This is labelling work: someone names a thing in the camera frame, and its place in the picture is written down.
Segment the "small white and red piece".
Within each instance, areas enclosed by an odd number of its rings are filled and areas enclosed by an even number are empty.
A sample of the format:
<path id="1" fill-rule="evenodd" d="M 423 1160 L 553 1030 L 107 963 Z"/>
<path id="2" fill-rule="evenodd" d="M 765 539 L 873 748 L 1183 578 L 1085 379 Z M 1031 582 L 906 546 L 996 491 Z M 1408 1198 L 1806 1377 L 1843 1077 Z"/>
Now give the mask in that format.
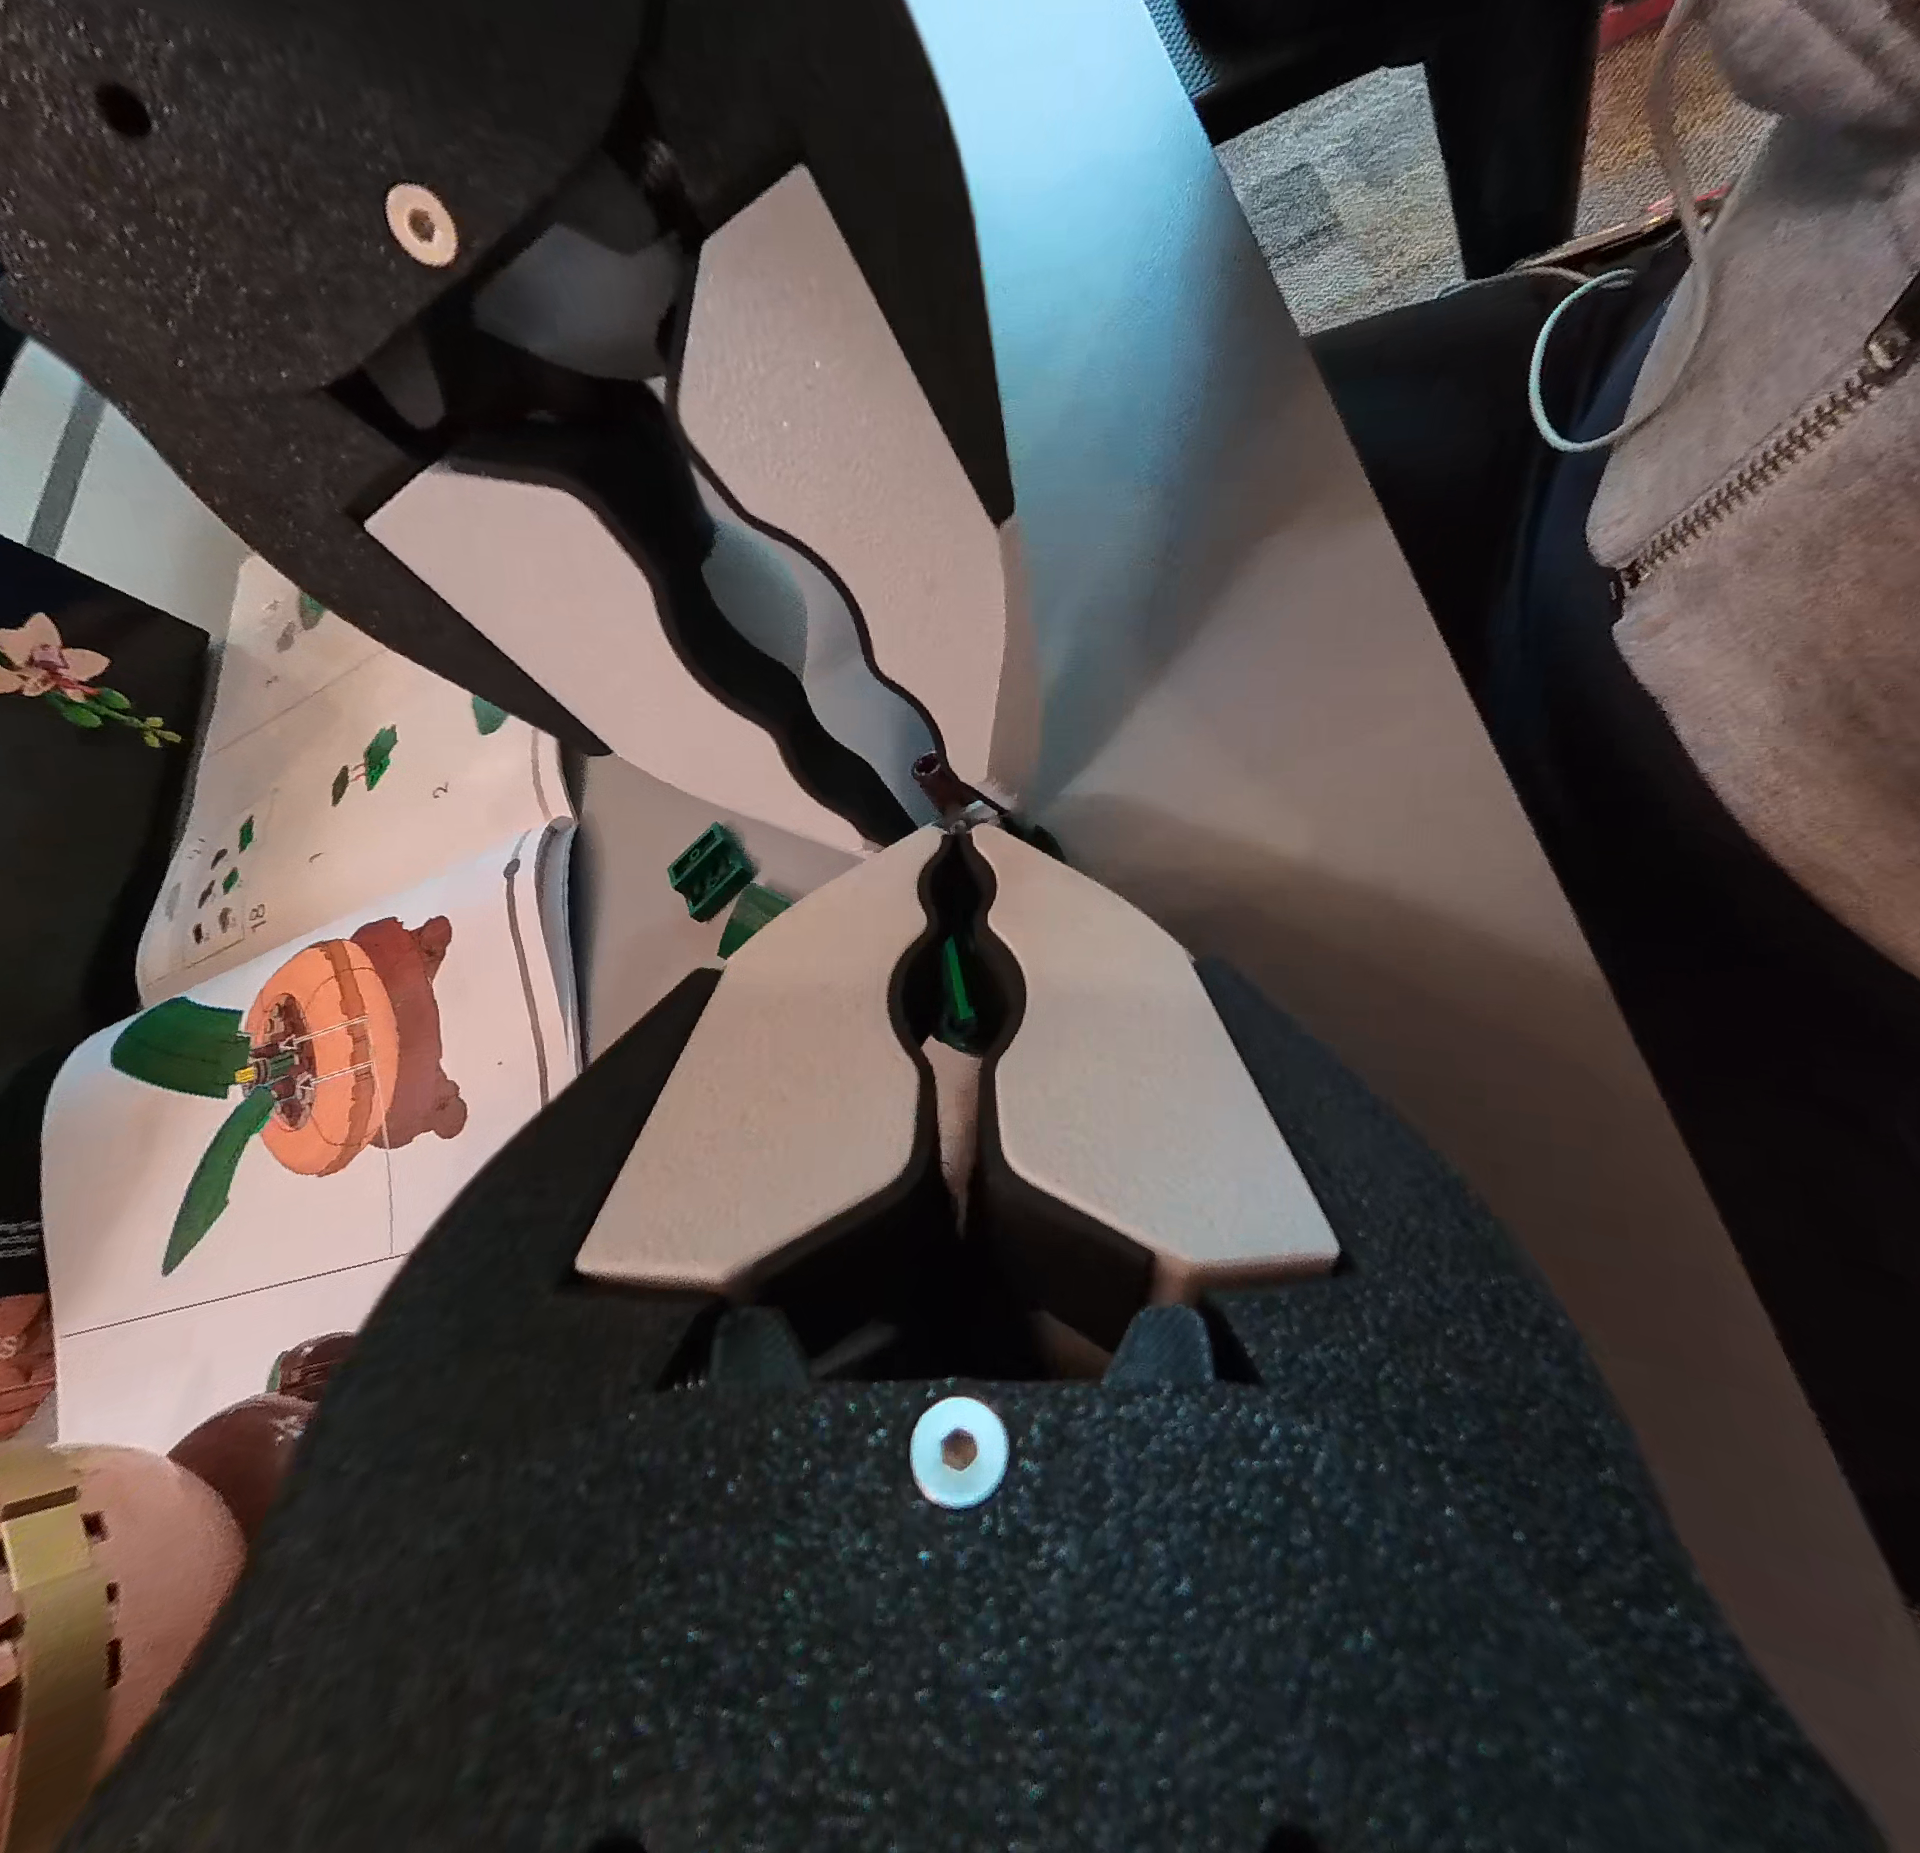
<path id="1" fill-rule="evenodd" d="M 962 778 L 948 755 L 939 749 L 926 749 L 911 766 L 913 785 L 923 790 L 930 807 L 939 811 L 941 829 L 971 832 L 980 824 L 996 824 L 1006 816 L 1006 810 L 991 800 L 983 787 Z"/>

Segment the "peach brick flower pot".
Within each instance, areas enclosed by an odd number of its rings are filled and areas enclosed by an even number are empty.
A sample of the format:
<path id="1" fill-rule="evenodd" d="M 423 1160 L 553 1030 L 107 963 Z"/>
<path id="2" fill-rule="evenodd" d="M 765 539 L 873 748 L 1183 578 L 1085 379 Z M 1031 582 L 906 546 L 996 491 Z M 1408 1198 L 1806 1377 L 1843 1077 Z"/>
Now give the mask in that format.
<path id="1" fill-rule="evenodd" d="M 5 1851 L 52 1851 L 228 1604 L 354 1332 L 167 1452 L 5 1441 Z"/>

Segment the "dark pants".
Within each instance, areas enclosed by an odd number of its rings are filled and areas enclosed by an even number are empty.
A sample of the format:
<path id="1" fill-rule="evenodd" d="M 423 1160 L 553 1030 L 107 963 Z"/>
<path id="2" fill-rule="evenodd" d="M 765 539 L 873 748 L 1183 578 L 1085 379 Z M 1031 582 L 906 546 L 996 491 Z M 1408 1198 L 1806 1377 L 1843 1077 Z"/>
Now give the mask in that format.
<path id="1" fill-rule="evenodd" d="M 1567 293 L 1469 284 L 1309 335 L 1382 510 L 1916 1611 L 1916 982 L 1741 832 L 1614 646 L 1596 457 L 1527 353 Z"/>

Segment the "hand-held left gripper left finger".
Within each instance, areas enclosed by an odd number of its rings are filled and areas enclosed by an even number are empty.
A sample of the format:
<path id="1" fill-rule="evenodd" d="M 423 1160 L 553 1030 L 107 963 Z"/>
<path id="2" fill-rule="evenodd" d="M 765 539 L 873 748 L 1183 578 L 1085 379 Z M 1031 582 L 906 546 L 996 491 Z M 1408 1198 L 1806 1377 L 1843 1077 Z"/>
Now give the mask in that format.
<path id="1" fill-rule="evenodd" d="M 923 829 L 803 898 L 720 972 L 578 1252 L 585 1280 L 847 1303 L 957 1248 L 939 1093 L 906 1033 L 932 939 Z"/>

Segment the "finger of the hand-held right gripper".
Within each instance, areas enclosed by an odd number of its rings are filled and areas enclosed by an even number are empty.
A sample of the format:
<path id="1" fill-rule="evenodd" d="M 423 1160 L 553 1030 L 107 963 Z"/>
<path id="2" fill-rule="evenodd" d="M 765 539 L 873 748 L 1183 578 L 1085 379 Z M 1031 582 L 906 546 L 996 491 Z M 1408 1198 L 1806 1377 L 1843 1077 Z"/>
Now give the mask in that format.
<path id="1" fill-rule="evenodd" d="M 926 717 L 847 592 L 739 510 L 656 385 L 465 439 L 367 531 L 662 785 L 847 852 L 932 822 Z"/>
<path id="2" fill-rule="evenodd" d="M 678 414 L 733 528 L 720 600 L 906 810 L 941 748 L 1026 807 L 1026 553 L 991 523 L 811 170 L 701 250 Z"/>

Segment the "dark green brick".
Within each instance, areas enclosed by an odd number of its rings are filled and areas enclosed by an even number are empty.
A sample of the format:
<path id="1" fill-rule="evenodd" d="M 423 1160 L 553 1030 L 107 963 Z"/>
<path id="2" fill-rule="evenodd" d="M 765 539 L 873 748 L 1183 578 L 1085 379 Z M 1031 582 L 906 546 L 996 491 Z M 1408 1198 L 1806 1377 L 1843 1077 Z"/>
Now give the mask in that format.
<path id="1" fill-rule="evenodd" d="M 755 884 L 757 865 L 739 835 L 712 822 L 669 865 L 669 888 L 683 901 L 687 914 L 700 925 L 715 923 L 733 901 Z"/>

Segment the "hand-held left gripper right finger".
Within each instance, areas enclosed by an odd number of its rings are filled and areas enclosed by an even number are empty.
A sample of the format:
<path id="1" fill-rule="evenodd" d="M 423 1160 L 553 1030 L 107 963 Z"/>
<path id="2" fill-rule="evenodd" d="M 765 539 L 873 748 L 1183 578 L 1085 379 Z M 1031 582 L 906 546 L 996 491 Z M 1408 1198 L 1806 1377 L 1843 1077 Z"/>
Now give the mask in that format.
<path id="1" fill-rule="evenodd" d="M 1196 1303 L 1342 1244 L 1191 954 L 1002 829 L 971 835 L 1006 1026 L 973 1223 L 1026 1303 Z"/>

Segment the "instruction booklet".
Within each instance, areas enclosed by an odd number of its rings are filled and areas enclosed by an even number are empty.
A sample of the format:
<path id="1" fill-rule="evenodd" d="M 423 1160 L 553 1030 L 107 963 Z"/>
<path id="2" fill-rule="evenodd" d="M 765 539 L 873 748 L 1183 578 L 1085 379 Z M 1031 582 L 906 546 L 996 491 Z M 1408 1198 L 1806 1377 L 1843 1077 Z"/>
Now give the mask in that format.
<path id="1" fill-rule="evenodd" d="M 237 573 L 137 1008 L 41 1119 L 67 1441 L 167 1452 L 354 1332 L 581 1072 L 558 741 Z"/>

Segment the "black product box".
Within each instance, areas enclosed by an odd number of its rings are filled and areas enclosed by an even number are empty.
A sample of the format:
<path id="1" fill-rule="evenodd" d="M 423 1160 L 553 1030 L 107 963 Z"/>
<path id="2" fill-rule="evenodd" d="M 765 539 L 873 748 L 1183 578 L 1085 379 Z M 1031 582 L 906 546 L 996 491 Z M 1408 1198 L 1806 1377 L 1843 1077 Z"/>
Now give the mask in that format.
<path id="1" fill-rule="evenodd" d="M 41 1111 L 134 1008 L 206 669 L 203 630 L 5 540 L 5 1437 L 52 1395 Z"/>

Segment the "black chair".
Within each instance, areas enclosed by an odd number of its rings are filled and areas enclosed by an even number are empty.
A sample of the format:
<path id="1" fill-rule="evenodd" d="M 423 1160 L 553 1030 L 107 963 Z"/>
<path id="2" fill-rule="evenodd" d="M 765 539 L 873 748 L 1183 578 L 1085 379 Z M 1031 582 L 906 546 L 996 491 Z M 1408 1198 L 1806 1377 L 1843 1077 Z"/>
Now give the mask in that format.
<path id="1" fill-rule="evenodd" d="M 1213 142 L 1421 69 L 1456 245 L 1483 279 L 1572 238 L 1603 0 L 1147 0 Z"/>

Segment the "white desk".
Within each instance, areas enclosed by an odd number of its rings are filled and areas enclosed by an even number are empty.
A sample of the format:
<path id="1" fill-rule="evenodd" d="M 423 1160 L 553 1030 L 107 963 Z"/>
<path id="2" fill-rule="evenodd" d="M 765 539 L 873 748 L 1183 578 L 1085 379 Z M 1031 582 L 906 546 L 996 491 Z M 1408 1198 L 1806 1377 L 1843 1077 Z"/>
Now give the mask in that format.
<path id="1" fill-rule="evenodd" d="M 1741 1641 L 1916 1851 L 1916 1634 L 1142 0 L 906 0 L 1026 553 L 1026 810 L 1527 1244 Z"/>

